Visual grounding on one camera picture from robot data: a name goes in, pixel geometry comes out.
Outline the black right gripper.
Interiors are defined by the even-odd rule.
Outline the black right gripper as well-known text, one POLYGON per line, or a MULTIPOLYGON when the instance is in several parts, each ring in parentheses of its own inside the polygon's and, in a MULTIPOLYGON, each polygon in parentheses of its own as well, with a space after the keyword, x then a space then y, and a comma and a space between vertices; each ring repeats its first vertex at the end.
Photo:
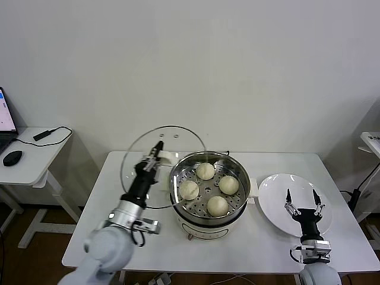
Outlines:
POLYGON ((292 219, 300 224, 302 231, 300 241, 302 243, 306 240, 324 240, 320 235, 317 223, 322 219, 322 211, 325 208, 325 204, 322 203, 316 190, 313 189, 312 193, 316 209, 300 208, 298 210, 292 203, 290 189, 287 189, 284 207, 292 219))

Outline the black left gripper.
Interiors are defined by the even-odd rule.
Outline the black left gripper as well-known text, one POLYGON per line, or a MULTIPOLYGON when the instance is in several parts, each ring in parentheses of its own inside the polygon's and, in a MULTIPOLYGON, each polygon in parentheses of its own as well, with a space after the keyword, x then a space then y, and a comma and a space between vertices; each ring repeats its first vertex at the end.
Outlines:
POLYGON ((124 182, 123 166, 121 167, 121 184, 124 194, 120 200, 131 202, 140 208, 146 208, 147 194, 152 185, 156 184, 156 174, 160 166, 159 153, 163 150, 164 142, 160 140, 147 154, 143 156, 143 161, 134 167, 133 180, 127 189, 124 182))

